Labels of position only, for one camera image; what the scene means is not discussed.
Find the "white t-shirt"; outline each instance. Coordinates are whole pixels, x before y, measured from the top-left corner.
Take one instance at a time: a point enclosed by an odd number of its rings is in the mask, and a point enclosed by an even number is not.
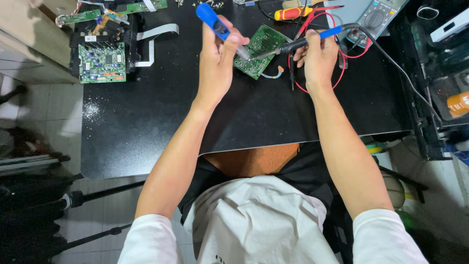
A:
[[[199,264],[338,263],[323,234],[323,203],[274,176],[235,179],[200,195],[184,222]],[[399,216],[375,209],[353,222],[354,263],[427,263]],[[168,218],[135,219],[119,264],[182,263]]]

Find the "hand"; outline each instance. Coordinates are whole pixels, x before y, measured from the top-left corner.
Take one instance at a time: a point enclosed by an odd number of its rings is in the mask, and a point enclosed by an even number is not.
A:
[[[298,67],[304,66],[306,88],[314,93],[318,89],[331,89],[331,77],[337,62],[339,47],[334,41],[334,36],[320,39],[314,30],[306,32],[309,45],[299,48],[293,57],[298,61]]]
[[[243,37],[224,16],[218,17],[231,33],[223,43],[207,24],[202,25],[199,90],[193,104],[204,109],[214,109],[228,92],[233,79],[233,57],[238,44],[249,43],[249,38]]]

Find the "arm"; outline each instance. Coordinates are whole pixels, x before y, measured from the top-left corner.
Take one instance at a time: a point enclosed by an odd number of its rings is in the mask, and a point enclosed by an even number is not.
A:
[[[333,37],[320,40],[307,32],[309,48],[297,50],[298,66],[305,64],[306,88],[314,103],[319,139],[331,178],[355,219],[370,209],[393,210],[383,177],[332,90],[331,76],[338,47]]]
[[[220,19],[231,34],[222,44],[211,29],[203,24],[197,96],[148,175],[138,198],[135,218],[148,214],[171,218],[192,181],[205,128],[213,110],[230,88],[233,57],[238,43],[249,43],[249,39],[241,36],[227,19],[221,16]]]

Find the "person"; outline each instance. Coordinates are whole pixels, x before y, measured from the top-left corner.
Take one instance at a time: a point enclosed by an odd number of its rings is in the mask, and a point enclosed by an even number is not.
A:
[[[338,263],[322,231],[332,179],[353,219],[354,263],[427,263],[394,212],[375,161],[334,95],[338,47],[308,30],[304,64],[320,143],[305,144],[276,176],[232,179],[198,158],[210,117],[231,86],[243,37],[227,19],[224,43],[203,24],[199,87],[189,113],[150,172],[119,262],[182,263],[170,218],[176,207],[201,264]]]

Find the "black desk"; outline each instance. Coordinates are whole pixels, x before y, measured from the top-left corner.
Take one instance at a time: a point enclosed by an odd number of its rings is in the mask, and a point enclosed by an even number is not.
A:
[[[281,8],[279,3],[263,7],[268,13]],[[217,12],[247,37],[263,23],[287,36],[295,27],[274,23],[257,6],[238,6],[228,0]],[[191,3],[177,8],[168,0],[168,8],[144,17],[146,30],[176,23],[180,35],[158,37],[155,63],[140,68],[134,80],[84,86],[81,170],[86,178],[148,174],[197,93],[202,27],[195,8]],[[315,23],[326,24],[319,18]],[[386,38],[380,38],[380,44],[393,56]],[[148,53],[148,41],[141,42],[139,50]],[[275,75],[278,65],[287,69],[287,57],[274,57],[265,72]],[[304,85],[302,74],[299,70],[298,79]],[[336,67],[333,83],[339,74]],[[359,135],[411,129],[397,70],[373,46],[363,57],[349,61],[335,93]],[[97,111],[86,114],[92,109]],[[308,94],[291,90],[288,74],[256,81],[234,68],[233,84],[210,120],[200,153],[318,139],[313,103]]]

